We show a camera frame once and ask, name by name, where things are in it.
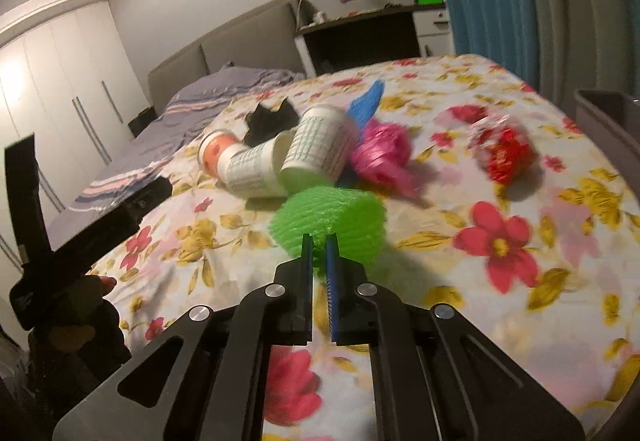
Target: paper cup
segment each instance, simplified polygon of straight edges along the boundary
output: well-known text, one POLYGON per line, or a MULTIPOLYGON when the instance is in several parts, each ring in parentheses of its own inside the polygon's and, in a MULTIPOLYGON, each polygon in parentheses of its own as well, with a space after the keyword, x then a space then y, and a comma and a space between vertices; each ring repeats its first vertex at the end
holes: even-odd
POLYGON ((238 137, 230 131, 213 131, 207 134, 198 147, 198 164, 212 177, 220 177, 220 166, 234 155, 247 150, 238 137))
POLYGON ((351 116, 326 105, 309 108, 300 119, 280 179, 291 193, 333 185, 360 132, 351 116))
POLYGON ((286 197, 280 183, 280 169, 293 140, 294 131, 284 131, 272 140, 235 154, 220 167, 220 179, 232 194, 252 197, 286 197))

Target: green foam net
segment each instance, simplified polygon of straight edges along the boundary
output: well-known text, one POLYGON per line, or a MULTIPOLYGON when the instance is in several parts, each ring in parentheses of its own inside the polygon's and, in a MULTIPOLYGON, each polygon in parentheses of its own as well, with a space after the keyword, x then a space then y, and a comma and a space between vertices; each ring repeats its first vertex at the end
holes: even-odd
POLYGON ((314 187, 291 196, 269 224, 271 237, 289 255, 299 257, 302 235, 314 240, 314 272, 324 277, 324 245, 336 233, 340 256, 371 265, 385 239, 385 207, 361 190, 314 187))

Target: desk drawer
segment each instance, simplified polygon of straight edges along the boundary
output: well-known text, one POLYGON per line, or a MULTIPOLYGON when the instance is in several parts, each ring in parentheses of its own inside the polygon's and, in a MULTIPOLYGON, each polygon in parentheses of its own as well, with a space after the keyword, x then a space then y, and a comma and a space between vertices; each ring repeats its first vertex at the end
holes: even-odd
POLYGON ((447 10, 414 12, 414 25, 417 36, 439 35, 451 31, 447 10))

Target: floral bedsheet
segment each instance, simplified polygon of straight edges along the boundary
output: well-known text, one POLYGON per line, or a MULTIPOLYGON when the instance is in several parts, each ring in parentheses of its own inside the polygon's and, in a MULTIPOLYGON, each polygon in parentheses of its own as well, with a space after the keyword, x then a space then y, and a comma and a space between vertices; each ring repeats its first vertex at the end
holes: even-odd
MULTIPOLYGON (((369 277, 413 305, 453 304, 595 432, 640 368, 640 209, 601 151, 527 84, 480 56, 402 60, 249 94, 209 129, 242 135, 258 101, 346 107, 378 78, 376 116, 410 127, 424 189, 418 205, 361 186, 387 208, 369 277), (540 169, 493 185, 466 151, 469 104, 518 116, 540 169)), ((92 272, 118 279, 109 299, 132 351, 196 304, 237 304, 288 259, 267 231, 275 208, 247 208, 203 174, 197 145, 162 171, 172 198, 92 272)), ((367 348, 330 342, 319 281, 314 341, 274 348, 264 416, 265 441, 376 439, 367 348)))

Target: cabinet handle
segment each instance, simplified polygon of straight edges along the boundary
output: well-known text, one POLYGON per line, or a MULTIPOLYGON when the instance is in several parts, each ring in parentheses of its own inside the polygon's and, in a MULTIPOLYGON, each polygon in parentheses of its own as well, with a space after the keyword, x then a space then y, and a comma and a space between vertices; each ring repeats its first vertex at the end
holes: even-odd
POLYGON ((78 118, 80 118, 80 121, 82 122, 82 126, 84 127, 84 130, 89 135, 89 138, 91 138, 91 141, 94 142, 94 147, 98 151, 98 154, 100 154, 100 157, 104 161, 104 164, 105 165, 110 164, 111 156, 109 156, 107 149, 104 148, 104 145, 100 141, 100 138, 98 137, 97 132, 95 132, 94 126, 91 125, 91 121, 89 121, 89 117, 87 117, 86 113, 84 112, 84 107, 82 107, 82 102, 80 101, 80 98, 76 97, 72 101, 73 101, 74 109, 76 110, 76 113, 78 113, 78 118))
POLYGON ((107 82, 103 80, 100 83, 102 84, 102 88, 104 89, 104 92, 107 95, 107 98, 109 98, 109 103, 111 104, 111 107, 113 107, 113 111, 116 113, 116 116, 118 117, 121 124, 123 124, 124 120, 122 119, 122 116, 120 115, 120 112, 116 107, 116 103, 113 101, 113 98, 111 98, 111 93, 109 92, 109 88, 107 87, 107 82))
POLYGON ((38 181, 40 182, 40 187, 42 188, 44 194, 47 196, 47 199, 51 201, 51 204, 60 214, 60 212, 62 212, 66 207, 64 206, 63 202, 60 200, 56 192, 53 190, 51 183, 49 183, 49 181, 47 180, 44 172, 40 168, 40 165, 38 165, 38 181))
POLYGON ((9 244, 4 240, 4 237, 2 237, 1 233, 0 233, 0 249, 4 251, 4 254, 7 256, 7 259, 9 259, 9 262, 11 262, 15 266, 15 269, 22 272, 22 263, 20 263, 20 259, 15 254, 15 252, 11 249, 11 246, 9 246, 9 244))

